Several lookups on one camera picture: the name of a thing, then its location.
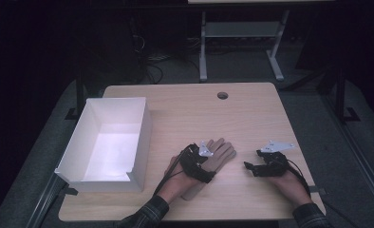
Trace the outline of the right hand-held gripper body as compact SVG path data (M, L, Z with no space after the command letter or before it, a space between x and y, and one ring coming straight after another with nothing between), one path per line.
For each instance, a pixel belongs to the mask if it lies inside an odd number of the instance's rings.
M271 157L268 161L264 161L264 176L263 177L280 177L288 169L288 159L283 150L292 149L294 145L290 142L276 142L269 141L265 146L261 147L262 152L268 152Z

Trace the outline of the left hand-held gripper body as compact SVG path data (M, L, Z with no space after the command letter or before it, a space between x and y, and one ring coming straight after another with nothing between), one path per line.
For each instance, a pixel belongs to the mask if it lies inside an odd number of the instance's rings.
M179 162L187 175L207 175L208 171L202 168L207 157L199 155L199 147L195 143L189 144L180 153Z

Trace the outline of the beige glove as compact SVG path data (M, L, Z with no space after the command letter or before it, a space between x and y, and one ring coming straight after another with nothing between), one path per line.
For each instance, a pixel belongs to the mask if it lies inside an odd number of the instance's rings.
M208 160L202 164L202 168L208 172L218 173L219 170L236 155L232 144L230 142L225 142L223 138L218 139L216 142L214 140L209 140L206 144L206 148L212 153L212 156L207 157ZM200 184L186 191L181 197L184 200L193 199L206 184L207 183L200 182Z

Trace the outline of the white box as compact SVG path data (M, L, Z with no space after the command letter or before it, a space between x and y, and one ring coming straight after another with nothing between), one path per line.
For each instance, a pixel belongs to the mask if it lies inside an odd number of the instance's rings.
M79 192L140 192L151 131L144 97L88 99L55 173Z

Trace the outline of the person's right hand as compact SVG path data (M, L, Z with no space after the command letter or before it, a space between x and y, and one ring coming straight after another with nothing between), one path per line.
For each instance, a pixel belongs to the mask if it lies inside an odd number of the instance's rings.
M281 177L270 177L269 181L289 200L294 209L312 203L305 187L290 171L287 171Z

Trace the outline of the person's left hand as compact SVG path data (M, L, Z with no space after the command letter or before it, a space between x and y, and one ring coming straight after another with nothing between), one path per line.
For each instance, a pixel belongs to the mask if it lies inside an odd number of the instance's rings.
M200 184L199 180L187 176L183 172L182 166L179 163L175 164L176 160L176 157L170 160L169 166L164 171L164 173L171 171L170 178L157 192L157 196L161 197L168 204L171 204L186 191Z

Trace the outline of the black metal stand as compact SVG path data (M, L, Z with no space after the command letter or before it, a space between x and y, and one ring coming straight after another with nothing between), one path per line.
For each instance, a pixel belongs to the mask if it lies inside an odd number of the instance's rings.
M342 124L358 122L360 118L356 111L352 107L345 106L345 96L346 77L343 69L338 66L336 68L335 115Z
M75 86L76 86L76 106L70 108L65 116L66 120L78 121L82 115L85 106L85 92L84 88L84 71L79 64L74 67L75 72Z

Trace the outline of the aluminium floor rail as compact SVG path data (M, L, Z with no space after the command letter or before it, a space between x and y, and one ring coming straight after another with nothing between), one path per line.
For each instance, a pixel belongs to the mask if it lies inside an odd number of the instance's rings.
M362 175L364 176L365 182L369 187L373 197L374 197L374 170L372 169L370 163L365 157L364 150L356 142L353 134L350 132L345 121L342 121L338 115L335 113L334 105L330 98L323 96L322 101L325 104L331 119L336 124L339 132L343 136L347 146L350 148L351 153L353 154L355 161L357 162Z
M61 190L65 187L65 182L56 174L52 174L37 201L33 212L28 220L26 228L40 228L50 207L58 198Z

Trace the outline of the white metal desk frame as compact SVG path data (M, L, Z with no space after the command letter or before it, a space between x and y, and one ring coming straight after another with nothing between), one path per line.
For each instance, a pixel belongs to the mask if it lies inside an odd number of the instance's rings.
M206 41L208 38L272 38L274 40L270 49L266 50L267 58L271 66L273 75L278 82L283 82L285 77L277 62L276 55L283 38L290 12L294 4L310 4L331 2L333 0L188 0L192 6L202 7L225 7L230 10L242 7L244 10L254 7L270 7L274 4L281 7L280 17L276 20L255 19L251 21L226 21L215 22L207 18L208 9L201 13L200 27L200 52L199 52L199 80L206 82L208 80L207 58L206 58Z

